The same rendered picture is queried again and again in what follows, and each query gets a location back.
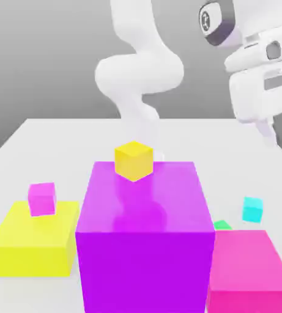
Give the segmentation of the small cyan cube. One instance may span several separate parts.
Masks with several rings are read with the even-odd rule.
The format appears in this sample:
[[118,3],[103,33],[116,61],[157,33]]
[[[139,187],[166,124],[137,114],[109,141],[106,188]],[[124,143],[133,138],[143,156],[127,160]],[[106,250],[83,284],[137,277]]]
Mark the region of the small cyan cube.
[[260,198],[244,197],[242,220],[260,223],[263,214],[263,201]]

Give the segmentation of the large pink box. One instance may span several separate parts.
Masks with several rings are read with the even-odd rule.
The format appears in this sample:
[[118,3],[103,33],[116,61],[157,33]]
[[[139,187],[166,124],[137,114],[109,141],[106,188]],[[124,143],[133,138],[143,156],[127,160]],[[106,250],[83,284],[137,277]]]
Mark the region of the large pink box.
[[207,313],[282,313],[282,260],[264,230],[215,234]]

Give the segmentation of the large yellow box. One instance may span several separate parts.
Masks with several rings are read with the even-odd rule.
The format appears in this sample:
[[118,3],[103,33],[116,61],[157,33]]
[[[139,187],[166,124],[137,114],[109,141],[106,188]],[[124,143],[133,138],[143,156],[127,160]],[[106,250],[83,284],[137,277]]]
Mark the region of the large yellow box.
[[16,201],[0,225],[0,278],[68,277],[76,254],[77,201],[59,201],[53,215],[32,217]]

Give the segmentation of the small yellow cube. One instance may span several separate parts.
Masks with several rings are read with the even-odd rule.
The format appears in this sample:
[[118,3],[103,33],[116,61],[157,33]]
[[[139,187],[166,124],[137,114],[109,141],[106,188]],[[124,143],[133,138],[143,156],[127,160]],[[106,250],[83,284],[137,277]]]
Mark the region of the small yellow cube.
[[115,172],[131,182],[150,175],[154,169],[154,150],[131,141],[114,149]]

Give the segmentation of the small magenta cube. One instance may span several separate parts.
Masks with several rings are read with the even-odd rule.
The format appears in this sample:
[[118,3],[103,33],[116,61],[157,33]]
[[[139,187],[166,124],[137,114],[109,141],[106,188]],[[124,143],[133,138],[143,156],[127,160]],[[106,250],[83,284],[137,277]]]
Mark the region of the small magenta cube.
[[31,216],[56,213],[56,189],[53,182],[31,184],[28,189],[28,205]]

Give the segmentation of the small green cube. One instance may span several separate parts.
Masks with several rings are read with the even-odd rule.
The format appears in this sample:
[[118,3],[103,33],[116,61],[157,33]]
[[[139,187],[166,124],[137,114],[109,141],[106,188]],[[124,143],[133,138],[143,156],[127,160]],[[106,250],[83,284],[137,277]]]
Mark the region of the small green cube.
[[218,231],[218,230],[232,230],[232,227],[223,219],[219,220],[219,221],[215,221],[213,223],[213,226],[214,226],[216,231]]

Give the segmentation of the large purple box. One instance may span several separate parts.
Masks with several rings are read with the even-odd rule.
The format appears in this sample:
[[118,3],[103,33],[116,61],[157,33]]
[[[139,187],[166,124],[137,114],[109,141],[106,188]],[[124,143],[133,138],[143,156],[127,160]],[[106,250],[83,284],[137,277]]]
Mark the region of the large purple box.
[[76,227],[85,313],[204,313],[215,231],[192,162],[93,165]]

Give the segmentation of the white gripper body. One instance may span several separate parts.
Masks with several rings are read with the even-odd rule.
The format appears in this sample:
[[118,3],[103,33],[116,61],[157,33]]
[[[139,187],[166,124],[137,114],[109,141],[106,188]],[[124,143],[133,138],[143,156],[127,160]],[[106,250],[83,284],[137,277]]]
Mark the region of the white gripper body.
[[229,90],[237,120],[257,122],[282,113],[282,62],[231,75]]

